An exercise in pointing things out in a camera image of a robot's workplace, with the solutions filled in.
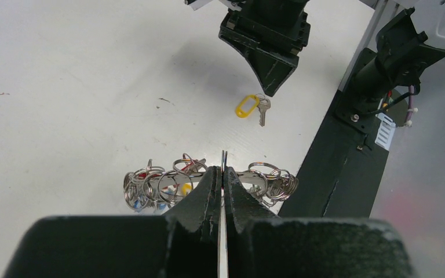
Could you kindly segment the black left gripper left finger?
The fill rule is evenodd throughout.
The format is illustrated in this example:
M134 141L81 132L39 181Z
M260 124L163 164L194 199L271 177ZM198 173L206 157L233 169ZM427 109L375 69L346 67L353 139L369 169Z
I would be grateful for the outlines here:
M162 215L54 216L25 233L5 277L216 277L221 169Z

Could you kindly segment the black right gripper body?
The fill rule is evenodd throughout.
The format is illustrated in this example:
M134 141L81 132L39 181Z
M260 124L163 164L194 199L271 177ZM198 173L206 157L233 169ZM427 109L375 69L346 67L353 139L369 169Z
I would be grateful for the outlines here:
M307 1L232 1L220 25L220 38L250 48L268 47L297 54L308 44Z

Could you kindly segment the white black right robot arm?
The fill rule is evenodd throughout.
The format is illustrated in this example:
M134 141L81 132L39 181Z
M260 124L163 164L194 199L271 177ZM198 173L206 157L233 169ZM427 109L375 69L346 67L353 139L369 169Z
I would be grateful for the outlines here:
M236 49L254 71L263 93L272 97L296 70L298 53L311 26L305 1L231 1L219 37ZM418 1L399 12L377 33L377 50L357 62L342 93L346 114L366 117L388 91L407 86L402 99L420 92L423 71L445 58L445 1Z

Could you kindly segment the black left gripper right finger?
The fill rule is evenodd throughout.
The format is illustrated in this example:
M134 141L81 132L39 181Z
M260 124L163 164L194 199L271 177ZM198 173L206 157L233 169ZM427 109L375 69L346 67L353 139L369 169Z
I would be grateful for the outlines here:
M368 218L281 218L223 174L230 277L414 277L397 231Z

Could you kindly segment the yellow tag key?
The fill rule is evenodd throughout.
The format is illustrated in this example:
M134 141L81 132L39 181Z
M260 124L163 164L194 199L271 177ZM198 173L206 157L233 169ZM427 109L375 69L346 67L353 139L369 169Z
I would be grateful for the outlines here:
M239 118L247 118L254 111L260 114L259 124L264 127L266 124L266 113L271 108L270 99L264 94L249 94L236 106L235 114Z

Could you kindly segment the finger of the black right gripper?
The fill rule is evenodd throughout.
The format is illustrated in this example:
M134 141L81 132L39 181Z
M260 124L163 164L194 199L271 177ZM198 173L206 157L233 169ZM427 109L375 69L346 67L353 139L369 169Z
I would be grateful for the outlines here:
M273 97L298 67L298 56L260 45L229 28L220 29L218 36L247 61L266 96Z

